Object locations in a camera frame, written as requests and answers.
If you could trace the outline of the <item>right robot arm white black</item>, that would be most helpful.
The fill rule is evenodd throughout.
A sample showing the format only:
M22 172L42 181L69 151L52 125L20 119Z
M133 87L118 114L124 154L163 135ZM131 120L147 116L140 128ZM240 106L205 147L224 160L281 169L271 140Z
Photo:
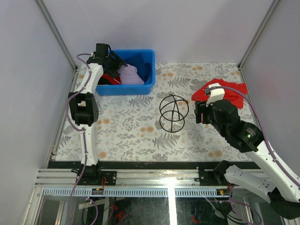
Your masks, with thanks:
M195 116L197 124L212 125L230 146L251 158L268 177L264 180L223 160L214 169L217 184L229 182L241 186L264 199L281 217L299 218L300 179L280 162L273 149L268 149L269 144L256 125L241 120L237 107L228 100L218 100L210 105L197 101Z

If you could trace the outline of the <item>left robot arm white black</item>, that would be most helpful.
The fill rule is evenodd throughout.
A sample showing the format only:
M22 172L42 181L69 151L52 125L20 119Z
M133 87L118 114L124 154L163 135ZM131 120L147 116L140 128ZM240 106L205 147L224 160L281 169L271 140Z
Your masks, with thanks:
M87 70L82 83L74 92L70 92L66 105L66 117L69 124L80 134L82 146L81 168L79 176L84 177L92 185L102 181L96 148L95 125L99 117L99 109L95 99L96 88L100 78L107 74L111 78L119 77L118 70L126 63L108 44L96 44L96 50L77 55L77 59L85 64Z

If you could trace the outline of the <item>lilac bucket hat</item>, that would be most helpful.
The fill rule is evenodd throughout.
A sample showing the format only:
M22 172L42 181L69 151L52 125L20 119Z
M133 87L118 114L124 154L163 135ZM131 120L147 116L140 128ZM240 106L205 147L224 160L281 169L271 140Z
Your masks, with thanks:
M144 81L137 73L137 68L132 65L121 66L118 73L122 85L144 85Z

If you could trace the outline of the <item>black wire hat stand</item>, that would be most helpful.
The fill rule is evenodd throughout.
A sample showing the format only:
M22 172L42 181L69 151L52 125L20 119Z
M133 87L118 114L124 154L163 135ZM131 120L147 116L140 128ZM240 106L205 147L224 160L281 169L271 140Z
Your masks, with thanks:
M189 104L181 96L169 94L159 104L159 125L169 133L177 133L185 126L185 119L189 114Z

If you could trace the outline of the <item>blue plastic bin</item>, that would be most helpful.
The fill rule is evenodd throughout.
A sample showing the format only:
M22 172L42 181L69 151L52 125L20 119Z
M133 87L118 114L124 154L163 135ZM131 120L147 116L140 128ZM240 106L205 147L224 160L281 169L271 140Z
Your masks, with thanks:
M123 60L132 58L135 55L141 54L143 61L149 63L149 78L144 85L98 85L96 92L102 96L118 96L118 95L148 95L156 82L155 72L155 53L151 49L124 49L114 50Z

